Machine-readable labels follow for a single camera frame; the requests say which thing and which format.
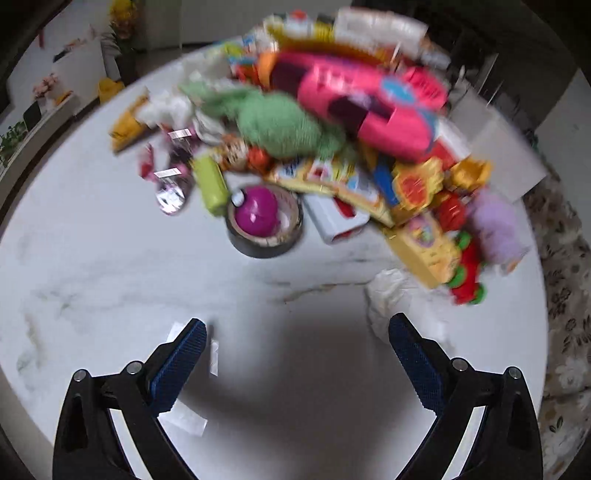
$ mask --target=blue gripper pad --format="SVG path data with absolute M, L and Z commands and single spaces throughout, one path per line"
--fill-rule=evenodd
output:
M 188 332 L 183 331 L 182 334 L 183 339 L 179 341 L 177 337 L 177 347 L 150 382 L 150 409 L 155 416 L 173 408 L 207 344 L 207 329 L 201 320 L 197 320 Z
M 423 338 L 402 313 L 390 319 L 390 345 L 404 367 L 423 407 L 439 416 L 445 407 L 443 379 L 437 372 L 421 343 Z

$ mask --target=yellow flower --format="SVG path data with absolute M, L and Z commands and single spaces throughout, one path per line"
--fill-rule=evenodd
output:
M 137 7 L 132 0 L 113 0 L 109 15 L 111 20 L 121 21 L 135 18 Z

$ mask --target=green plush toy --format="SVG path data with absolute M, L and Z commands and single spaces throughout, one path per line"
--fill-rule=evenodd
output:
M 228 81 L 197 81 L 179 87 L 205 115 L 236 121 L 244 139 L 275 158 L 331 158 L 345 145 L 345 131 L 304 112 L 283 93 L 263 93 Z

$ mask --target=purple plush toy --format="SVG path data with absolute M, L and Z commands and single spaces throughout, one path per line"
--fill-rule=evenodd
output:
M 487 263 L 512 272 L 529 250 L 517 238 L 513 207 L 487 188 L 481 188 L 467 205 L 468 228 L 478 236 Z

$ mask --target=patterned rug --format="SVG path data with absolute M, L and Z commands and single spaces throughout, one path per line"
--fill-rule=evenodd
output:
M 544 479 L 560 477 L 591 428 L 591 251 L 556 172 L 523 198 L 544 273 L 548 365 L 538 416 Z

